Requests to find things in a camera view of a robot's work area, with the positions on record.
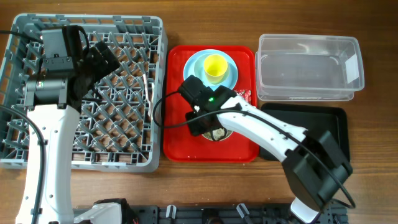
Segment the red candy wrapper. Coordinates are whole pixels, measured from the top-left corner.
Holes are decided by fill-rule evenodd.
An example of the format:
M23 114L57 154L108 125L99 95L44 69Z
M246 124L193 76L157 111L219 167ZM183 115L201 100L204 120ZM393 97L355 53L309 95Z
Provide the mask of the red candy wrapper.
M251 90L234 90L237 95L241 96L249 104L252 103L252 93Z

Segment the yellow plastic cup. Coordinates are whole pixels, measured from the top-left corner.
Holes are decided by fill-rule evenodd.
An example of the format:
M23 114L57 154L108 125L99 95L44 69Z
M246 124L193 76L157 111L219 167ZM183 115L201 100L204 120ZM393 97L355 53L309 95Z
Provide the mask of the yellow plastic cup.
M211 84L221 83L229 72L228 61L220 54L208 55L203 63L206 79Z

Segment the white plastic fork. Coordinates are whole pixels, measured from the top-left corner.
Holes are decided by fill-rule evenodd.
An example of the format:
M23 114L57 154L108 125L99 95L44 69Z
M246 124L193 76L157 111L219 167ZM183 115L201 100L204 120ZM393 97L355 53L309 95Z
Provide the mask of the white plastic fork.
M148 114L149 118L152 119L152 109L153 109L153 106L152 106L152 100L149 98L149 97L150 97L150 96L149 96L149 88L148 88L149 86L148 86L147 75L146 75L145 72L143 73L142 78L143 78L143 81L144 81L144 92L145 92L145 94L146 94L146 102L147 102L148 105L149 105L147 114Z

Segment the white plastic spoon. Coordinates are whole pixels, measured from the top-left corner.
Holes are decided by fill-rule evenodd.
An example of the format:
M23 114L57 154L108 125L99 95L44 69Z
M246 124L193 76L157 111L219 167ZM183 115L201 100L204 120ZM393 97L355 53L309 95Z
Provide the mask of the white plastic spoon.
M155 83L150 84L152 94L150 98L150 118L153 120L153 112L154 112L154 97L155 97Z

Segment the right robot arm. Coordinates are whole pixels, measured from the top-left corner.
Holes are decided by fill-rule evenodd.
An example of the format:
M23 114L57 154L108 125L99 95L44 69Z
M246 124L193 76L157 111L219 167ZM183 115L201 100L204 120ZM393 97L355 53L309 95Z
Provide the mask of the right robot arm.
M270 152L282 164L295 195L290 211L303 223L314 222L334 200L353 168L328 131L307 130L278 120L224 86L178 89L201 128L221 126Z

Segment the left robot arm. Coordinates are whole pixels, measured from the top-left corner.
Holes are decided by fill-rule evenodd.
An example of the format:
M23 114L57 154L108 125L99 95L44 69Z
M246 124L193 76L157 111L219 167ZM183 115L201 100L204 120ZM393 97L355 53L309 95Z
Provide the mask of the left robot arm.
M44 57L24 86L29 155L16 223L73 223L72 147L82 103L120 63L103 41L90 46L77 25L44 29L41 37Z

